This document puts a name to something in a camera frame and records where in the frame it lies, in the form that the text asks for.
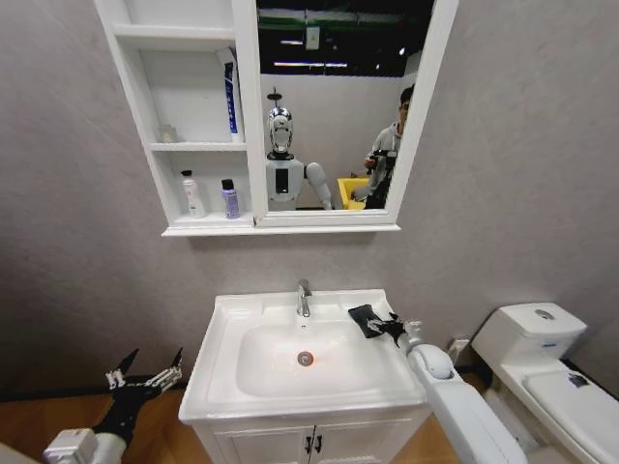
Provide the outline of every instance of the faucet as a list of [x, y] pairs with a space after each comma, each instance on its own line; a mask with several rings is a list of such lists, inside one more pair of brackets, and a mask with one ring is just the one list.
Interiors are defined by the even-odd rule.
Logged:
[[308, 304], [308, 297], [310, 296], [310, 283], [307, 279], [302, 278], [301, 280], [299, 280], [299, 288], [297, 290], [297, 314], [299, 314], [300, 316], [310, 317], [310, 305]]

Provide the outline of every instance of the toilet lid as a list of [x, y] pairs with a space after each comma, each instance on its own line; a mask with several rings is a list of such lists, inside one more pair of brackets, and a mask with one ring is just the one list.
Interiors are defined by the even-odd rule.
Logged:
[[619, 464], [619, 403], [577, 372], [527, 376], [524, 387], [568, 434], [603, 464]]

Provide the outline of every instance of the sink basin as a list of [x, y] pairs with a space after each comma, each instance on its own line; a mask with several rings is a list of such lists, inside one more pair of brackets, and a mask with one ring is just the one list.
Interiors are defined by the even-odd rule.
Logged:
[[[308, 322], [297, 330], [285, 325], [257, 327], [243, 337], [236, 378], [243, 392], [255, 396], [366, 391], [390, 377], [373, 348], [347, 321]], [[310, 365], [299, 363], [300, 353], [310, 353]]]
[[217, 297], [183, 398], [182, 421], [265, 417], [426, 401], [403, 354], [365, 339], [348, 309], [391, 311], [383, 290], [314, 292], [311, 316], [296, 293]]

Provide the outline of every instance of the cabinet door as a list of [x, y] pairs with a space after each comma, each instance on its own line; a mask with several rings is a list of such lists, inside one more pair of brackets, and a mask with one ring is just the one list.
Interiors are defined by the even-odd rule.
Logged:
[[216, 433], [227, 464], [308, 464], [315, 427]]
[[310, 464], [388, 464], [418, 427], [413, 419], [319, 425]]

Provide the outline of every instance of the toilet tank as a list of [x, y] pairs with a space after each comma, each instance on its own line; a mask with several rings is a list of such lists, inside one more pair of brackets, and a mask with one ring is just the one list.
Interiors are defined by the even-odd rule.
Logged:
[[587, 326], [553, 303], [499, 307], [473, 339], [490, 366], [536, 364], [560, 359]]

